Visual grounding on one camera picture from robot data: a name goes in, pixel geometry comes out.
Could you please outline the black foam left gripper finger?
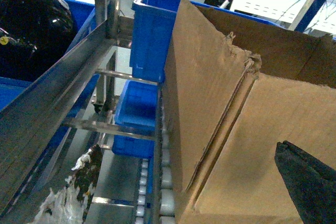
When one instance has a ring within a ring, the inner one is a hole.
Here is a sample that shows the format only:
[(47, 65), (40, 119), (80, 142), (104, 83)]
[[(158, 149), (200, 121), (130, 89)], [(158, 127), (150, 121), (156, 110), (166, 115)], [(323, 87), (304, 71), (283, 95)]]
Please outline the black foam left gripper finger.
[(335, 169), (288, 141), (274, 160), (303, 223), (335, 223)]

